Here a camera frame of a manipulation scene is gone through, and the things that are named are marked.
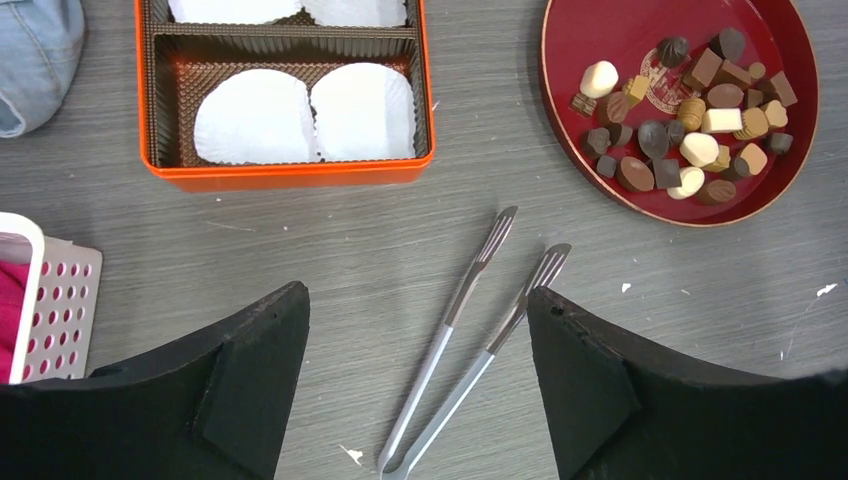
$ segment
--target orange container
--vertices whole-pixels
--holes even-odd
[[[141,159],[187,192],[407,183],[436,148],[423,0],[408,2],[397,28],[316,26],[301,12],[274,25],[174,23],[168,0],[135,0]],[[405,74],[415,97],[417,158],[281,165],[215,165],[197,156],[200,101],[230,76],[271,68],[309,88],[348,63],[380,63]]]

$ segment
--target pile of chocolates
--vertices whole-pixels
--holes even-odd
[[[762,63],[747,69],[737,65],[745,45],[738,30],[722,30],[685,70],[683,83],[700,92],[700,98],[684,100],[676,119],[643,123],[635,135],[625,121],[645,98],[650,80],[637,75],[615,91],[619,80],[615,66],[603,61],[589,67],[572,108],[587,117],[597,112],[601,128],[586,132],[580,145],[586,157],[596,160],[596,172],[615,178],[631,192],[664,189],[675,200],[695,197],[704,205],[732,200],[733,182],[759,175],[768,164],[766,152],[789,151],[792,136],[777,130],[789,123],[787,107],[798,102],[784,72],[766,79]],[[666,38],[657,46],[659,61],[668,68],[683,65],[688,55],[689,41],[683,37]],[[729,146],[719,144],[715,137],[719,134],[751,143],[732,156]],[[647,160],[607,155],[610,148],[622,147],[633,137]],[[762,146],[756,143],[761,139]],[[666,158],[673,148],[679,148],[689,166],[681,168],[678,160]],[[715,174],[714,178],[704,172]]]

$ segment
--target metal tongs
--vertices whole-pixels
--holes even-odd
[[[424,365],[418,372],[418,377],[415,379],[412,391],[401,410],[400,416],[392,428],[392,432],[389,435],[389,439],[386,441],[385,447],[383,447],[383,451],[377,459],[377,471],[379,472],[380,480],[406,480],[409,477],[409,473],[412,471],[412,468],[415,467],[419,460],[421,460],[424,452],[427,451],[427,448],[430,447],[433,440],[436,439],[436,436],[442,431],[442,428],[444,428],[445,424],[447,424],[448,420],[450,420],[451,416],[453,416],[454,412],[456,412],[459,408],[459,405],[463,400],[465,400],[465,397],[477,383],[477,380],[480,379],[495,359],[498,351],[500,351],[501,347],[504,343],[506,343],[506,340],[509,338],[510,334],[512,334],[515,327],[521,323],[526,316],[527,298],[530,295],[530,292],[539,286],[550,286],[556,279],[557,275],[559,275],[563,265],[565,265],[565,260],[571,251],[571,245],[565,243],[555,245],[545,252],[541,260],[539,260],[533,274],[530,275],[527,283],[525,283],[524,287],[522,287],[519,292],[518,298],[509,310],[506,320],[498,329],[497,334],[494,338],[492,338],[486,348],[480,352],[480,355],[471,366],[471,369],[468,370],[462,380],[460,380],[459,384],[453,389],[448,399],[441,408],[439,408],[439,411],[436,412],[436,415],[432,420],[430,420],[430,423],[427,424],[427,427],[423,432],[421,432],[421,435],[418,436],[415,443],[412,444],[412,447],[410,447],[406,452],[401,465],[392,472],[384,472],[386,465],[392,459],[398,445],[400,444],[401,437],[403,437],[403,434],[409,425],[409,421],[412,418],[412,414],[418,406],[418,402],[421,400],[421,395],[424,393],[424,389],[430,381],[433,371],[436,369],[436,364],[438,364],[439,358],[442,356],[442,352],[450,339],[451,333],[456,325],[456,321],[459,318],[468,297],[471,295],[471,291],[474,289],[483,269],[486,265],[488,265],[489,261],[506,239],[517,211],[517,207],[510,207],[498,215],[492,232],[489,234],[488,240],[486,240],[486,243],[483,245],[480,253],[474,258],[474,262],[471,265],[468,275],[465,277],[465,281],[457,291],[454,301],[451,304],[450,309],[448,309],[445,319],[442,322],[433,343],[430,345],[427,359],[424,361]]]

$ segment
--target round red tray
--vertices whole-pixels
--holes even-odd
[[[786,71],[798,96],[798,103],[788,108],[789,125],[784,129],[795,137],[789,153],[777,158],[770,155],[762,173],[737,182],[736,198],[718,206],[704,206],[694,198],[673,200],[665,190],[632,193],[615,179],[599,176],[595,161],[585,158],[577,147],[583,134],[599,126],[597,114],[586,118],[571,109],[585,69],[601,60],[612,62],[619,72],[619,87],[635,75],[648,76],[648,95],[630,111],[625,123],[636,129],[646,120],[665,121],[675,118],[680,102],[695,94],[681,82],[689,61],[664,69],[656,59],[656,45],[665,37],[683,36],[692,46],[690,57],[697,58],[726,27],[747,37],[740,66],[762,62],[766,78]],[[619,203],[679,225],[727,225],[769,206],[789,188],[804,165],[818,120],[815,55],[801,17],[789,0],[550,0],[542,26],[541,81],[551,125],[578,170]],[[635,137],[634,133],[630,143],[608,154],[618,159],[625,155],[645,159]],[[732,135],[721,135],[718,140],[730,146],[731,154],[746,143]],[[672,148],[669,158],[677,158],[681,166],[689,165],[677,148]],[[707,178],[720,176],[707,173]]]

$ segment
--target tabletop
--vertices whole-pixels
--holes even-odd
[[[280,479],[376,478],[437,322],[509,205],[520,207],[515,227],[409,437],[493,333],[544,245],[559,241],[574,250],[554,289],[640,335],[780,377],[844,366],[848,11],[842,0],[797,3],[819,59],[818,136],[792,188],[737,225],[663,224],[608,200],[575,170],[541,103],[542,0],[428,1],[439,147],[417,182],[195,195],[139,160],[132,2],[83,0],[87,43],[64,107],[0,144],[0,209],[103,252],[89,369],[304,282],[311,332]],[[556,478],[526,325],[413,477]]]

